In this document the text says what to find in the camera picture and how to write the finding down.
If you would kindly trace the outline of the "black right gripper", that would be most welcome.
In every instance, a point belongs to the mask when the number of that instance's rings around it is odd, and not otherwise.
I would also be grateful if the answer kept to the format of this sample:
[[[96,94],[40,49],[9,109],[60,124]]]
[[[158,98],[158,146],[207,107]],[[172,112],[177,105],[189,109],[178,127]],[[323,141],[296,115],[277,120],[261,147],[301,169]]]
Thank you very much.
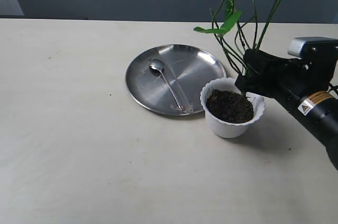
[[[235,81],[241,92],[279,100],[286,110],[337,110],[337,100],[328,92],[337,64],[337,46],[289,61],[247,49],[243,61],[245,74]]]

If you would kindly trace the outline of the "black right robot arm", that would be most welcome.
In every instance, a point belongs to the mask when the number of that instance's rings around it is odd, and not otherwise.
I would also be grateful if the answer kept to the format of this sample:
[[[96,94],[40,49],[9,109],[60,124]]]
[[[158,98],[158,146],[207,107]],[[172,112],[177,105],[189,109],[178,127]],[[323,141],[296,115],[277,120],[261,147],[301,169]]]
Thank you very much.
[[[329,93],[337,63],[337,43],[308,45],[300,58],[279,58],[248,49],[247,73],[235,85],[276,100],[326,149],[337,167],[337,99]]]

